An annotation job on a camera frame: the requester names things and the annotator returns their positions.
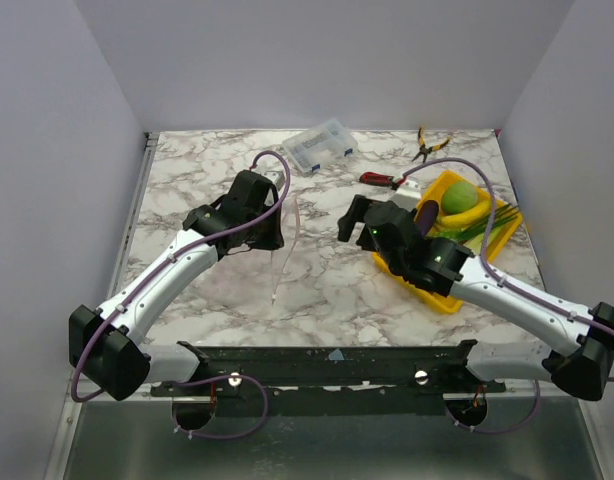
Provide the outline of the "yellow toy banana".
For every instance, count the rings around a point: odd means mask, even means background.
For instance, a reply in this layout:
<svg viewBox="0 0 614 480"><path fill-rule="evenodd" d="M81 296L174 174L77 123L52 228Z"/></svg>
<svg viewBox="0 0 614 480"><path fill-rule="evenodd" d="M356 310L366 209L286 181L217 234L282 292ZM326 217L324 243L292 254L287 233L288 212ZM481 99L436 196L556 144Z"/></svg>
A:
<svg viewBox="0 0 614 480"><path fill-rule="evenodd" d="M441 229L464 229L476 223L491 211L491 203L482 201L465 212L453 215L443 215L436 220Z"/></svg>

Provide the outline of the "green toy cabbage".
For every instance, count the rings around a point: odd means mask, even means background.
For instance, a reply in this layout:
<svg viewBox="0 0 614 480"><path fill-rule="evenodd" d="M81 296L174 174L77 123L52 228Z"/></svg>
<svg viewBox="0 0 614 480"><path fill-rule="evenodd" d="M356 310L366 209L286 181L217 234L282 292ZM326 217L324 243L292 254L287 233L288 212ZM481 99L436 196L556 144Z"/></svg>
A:
<svg viewBox="0 0 614 480"><path fill-rule="evenodd" d="M441 197L441 209L446 215L464 213L475 207L477 203L476 187L467 181L453 183Z"/></svg>

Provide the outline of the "yellow black pliers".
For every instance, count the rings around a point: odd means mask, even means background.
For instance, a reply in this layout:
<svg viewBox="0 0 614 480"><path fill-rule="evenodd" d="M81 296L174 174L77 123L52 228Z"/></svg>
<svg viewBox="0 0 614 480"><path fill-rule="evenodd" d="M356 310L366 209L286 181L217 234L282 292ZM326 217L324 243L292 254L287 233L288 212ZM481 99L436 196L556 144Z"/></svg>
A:
<svg viewBox="0 0 614 480"><path fill-rule="evenodd" d="M423 164L427 162L428 157L435 152L444 149L451 141L451 137L446 137L440 143L428 145L424 138L424 127L420 126L417 131L418 152L412 158L412 162L420 159Z"/></svg>

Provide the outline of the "clear zip top bag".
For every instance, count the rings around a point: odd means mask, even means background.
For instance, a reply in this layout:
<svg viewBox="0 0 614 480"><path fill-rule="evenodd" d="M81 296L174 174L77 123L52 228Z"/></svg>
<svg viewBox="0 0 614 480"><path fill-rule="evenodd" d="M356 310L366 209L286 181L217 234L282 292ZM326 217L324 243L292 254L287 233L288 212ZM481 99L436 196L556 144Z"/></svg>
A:
<svg viewBox="0 0 614 480"><path fill-rule="evenodd" d="M276 251L247 251L241 247L195 282L197 293L207 306L267 313L279 302L280 284L289 273L290 258L302 233L299 200L299 193L290 194L282 209L283 247Z"/></svg>

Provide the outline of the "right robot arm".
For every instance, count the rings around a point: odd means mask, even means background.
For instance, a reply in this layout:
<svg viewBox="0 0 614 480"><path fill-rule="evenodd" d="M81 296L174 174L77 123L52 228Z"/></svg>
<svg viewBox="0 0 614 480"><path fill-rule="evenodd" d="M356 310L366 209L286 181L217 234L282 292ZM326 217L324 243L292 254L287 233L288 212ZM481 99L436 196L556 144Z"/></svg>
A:
<svg viewBox="0 0 614 480"><path fill-rule="evenodd" d="M467 392L482 380L549 381L582 400L599 401L614 362L614 307L567 301L493 269L469 248L428 232L435 201L407 210L357 195L338 221L338 238L363 226L357 245L377 253L395 276L429 293L463 300L535 336L530 343L478 343L451 362L447 379Z"/></svg>

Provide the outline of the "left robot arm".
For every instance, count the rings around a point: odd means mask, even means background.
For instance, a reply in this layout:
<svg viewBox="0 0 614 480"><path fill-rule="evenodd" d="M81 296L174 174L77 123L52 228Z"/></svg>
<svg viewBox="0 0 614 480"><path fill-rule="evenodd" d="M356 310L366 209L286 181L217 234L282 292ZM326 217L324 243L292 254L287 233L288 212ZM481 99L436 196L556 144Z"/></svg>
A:
<svg viewBox="0 0 614 480"><path fill-rule="evenodd" d="M146 335L178 295L231 250L283 247L281 205L289 185L288 171L239 172L226 194L188 212L167 248L127 287L95 309L73 311L68 329L75 375L116 400L154 382L201 393L209 380L202 354L183 342L147 348Z"/></svg>

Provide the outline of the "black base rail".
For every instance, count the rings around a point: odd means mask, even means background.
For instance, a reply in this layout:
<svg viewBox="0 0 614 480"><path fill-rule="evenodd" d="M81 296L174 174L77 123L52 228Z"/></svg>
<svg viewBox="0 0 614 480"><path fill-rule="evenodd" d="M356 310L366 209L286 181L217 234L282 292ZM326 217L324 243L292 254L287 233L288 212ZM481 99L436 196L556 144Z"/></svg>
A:
<svg viewBox="0 0 614 480"><path fill-rule="evenodd" d="M150 393L187 411L213 403L222 417L441 415L447 395L505 390L467 370L474 345L204 347L190 386L168 381Z"/></svg>

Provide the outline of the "purple toy eggplant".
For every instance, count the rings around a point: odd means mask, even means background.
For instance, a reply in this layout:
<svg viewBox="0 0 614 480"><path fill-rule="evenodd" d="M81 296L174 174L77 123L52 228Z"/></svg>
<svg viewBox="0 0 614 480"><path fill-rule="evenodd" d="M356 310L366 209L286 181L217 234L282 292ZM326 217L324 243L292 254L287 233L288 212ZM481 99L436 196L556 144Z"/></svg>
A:
<svg viewBox="0 0 614 480"><path fill-rule="evenodd" d="M423 237L426 237L434 226L440 207L435 200L425 201L418 209L415 225Z"/></svg>

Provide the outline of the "clear plastic organizer box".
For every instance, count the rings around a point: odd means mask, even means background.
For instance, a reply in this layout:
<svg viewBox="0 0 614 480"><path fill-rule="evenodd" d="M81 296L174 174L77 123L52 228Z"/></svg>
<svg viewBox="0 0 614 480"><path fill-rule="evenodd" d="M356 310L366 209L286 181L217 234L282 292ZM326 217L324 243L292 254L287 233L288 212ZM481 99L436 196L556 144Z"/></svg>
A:
<svg viewBox="0 0 614 480"><path fill-rule="evenodd" d="M337 119L330 119L283 140L281 146L298 172L306 176L352 155L358 142Z"/></svg>

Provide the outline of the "red black utility knife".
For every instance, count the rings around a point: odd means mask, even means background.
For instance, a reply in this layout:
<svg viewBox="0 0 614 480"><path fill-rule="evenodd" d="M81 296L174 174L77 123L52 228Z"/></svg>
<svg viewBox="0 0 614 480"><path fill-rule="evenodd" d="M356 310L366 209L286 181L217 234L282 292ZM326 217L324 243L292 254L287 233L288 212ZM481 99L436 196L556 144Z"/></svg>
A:
<svg viewBox="0 0 614 480"><path fill-rule="evenodd" d="M365 172L359 177L359 182L365 185L387 187L396 190L403 183L403 179L376 172Z"/></svg>

